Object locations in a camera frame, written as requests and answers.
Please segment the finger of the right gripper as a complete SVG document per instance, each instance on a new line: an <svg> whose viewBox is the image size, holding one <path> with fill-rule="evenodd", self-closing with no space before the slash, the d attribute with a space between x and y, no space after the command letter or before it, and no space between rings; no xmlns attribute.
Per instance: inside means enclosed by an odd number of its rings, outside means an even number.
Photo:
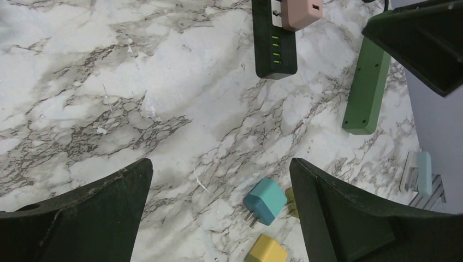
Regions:
<svg viewBox="0 0 463 262"><path fill-rule="evenodd" d="M424 1L370 18L363 36L441 97L462 86L462 1Z"/></svg>

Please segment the teal USB plug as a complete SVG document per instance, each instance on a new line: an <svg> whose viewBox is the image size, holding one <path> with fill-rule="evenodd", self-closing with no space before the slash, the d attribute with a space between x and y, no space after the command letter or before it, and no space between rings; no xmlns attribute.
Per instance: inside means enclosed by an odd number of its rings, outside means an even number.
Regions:
<svg viewBox="0 0 463 262"><path fill-rule="evenodd" d="M275 180L263 178L243 200L243 204L248 210L245 221L253 218L250 228L253 228L258 222L269 226L280 214L286 203L287 197L279 184Z"/></svg>

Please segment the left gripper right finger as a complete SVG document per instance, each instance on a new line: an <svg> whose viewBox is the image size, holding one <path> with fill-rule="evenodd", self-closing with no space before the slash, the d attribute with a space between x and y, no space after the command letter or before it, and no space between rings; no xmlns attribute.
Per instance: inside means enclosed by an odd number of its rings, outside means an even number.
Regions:
<svg viewBox="0 0 463 262"><path fill-rule="evenodd" d="M301 158L289 172L310 261L462 261L462 215L381 198Z"/></svg>

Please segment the pink USB plug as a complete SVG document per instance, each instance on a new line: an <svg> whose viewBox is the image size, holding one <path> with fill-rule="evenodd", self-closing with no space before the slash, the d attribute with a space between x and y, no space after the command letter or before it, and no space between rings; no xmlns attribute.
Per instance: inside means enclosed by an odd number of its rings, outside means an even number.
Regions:
<svg viewBox="0 0 463 262"><path fill-rule="evenodd" d="M322 0L283 0L282 27L296 32L318 21L323 16Z"/></svg>

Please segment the yellow USB plug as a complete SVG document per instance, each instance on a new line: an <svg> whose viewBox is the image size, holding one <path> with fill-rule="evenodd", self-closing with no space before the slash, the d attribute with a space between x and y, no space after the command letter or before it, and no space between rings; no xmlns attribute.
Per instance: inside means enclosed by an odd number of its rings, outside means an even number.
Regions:
<svg viewBox="0 0 463 262"><path fill-rule="evenodd" d="M285 262L288 252L272 237L261 234L249 253L246 262Z"/></svg>
<svg viewBox="0 0 463 262"><path fill-rule="evenodd" d="M285 195L286 195L286 198L287 198L287 204L286 205L287 205L289 215L294 217L294 218L299 219L299 213L298 213L298 210L297 210L297 207L296 207L293 187L289 187L288 189L286 189Z"/></svg>

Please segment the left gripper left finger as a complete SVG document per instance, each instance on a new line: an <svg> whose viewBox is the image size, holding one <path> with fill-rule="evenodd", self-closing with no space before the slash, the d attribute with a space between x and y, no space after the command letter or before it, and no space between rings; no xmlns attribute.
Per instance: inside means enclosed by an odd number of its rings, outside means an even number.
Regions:
<svg viewBox="0 0 463 262"><path fill-rule="evenodd" d="M142 158L82 187L1 212L1 261L130 261L153 175Z"/></svg>

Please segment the black strip with pink plugs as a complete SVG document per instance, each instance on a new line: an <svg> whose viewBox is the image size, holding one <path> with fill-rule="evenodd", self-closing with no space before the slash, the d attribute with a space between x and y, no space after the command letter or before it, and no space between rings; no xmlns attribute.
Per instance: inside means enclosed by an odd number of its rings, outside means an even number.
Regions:
<svg viewBox="0 0 463 262"><path fill-rule="evenodd" d="M298 70L295 33L282 27L281 1L252 0L256 75L279 80Z"/></svg>

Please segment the green power strip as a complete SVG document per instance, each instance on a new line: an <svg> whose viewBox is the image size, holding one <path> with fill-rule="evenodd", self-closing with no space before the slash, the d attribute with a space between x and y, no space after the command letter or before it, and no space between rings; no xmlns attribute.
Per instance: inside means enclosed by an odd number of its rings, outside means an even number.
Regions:
<svg viewBox="0 0 463 262"><path fill-rule="evenodd" d="M376 130L391 56L363 38L342 128L354 135Z"/></svg>

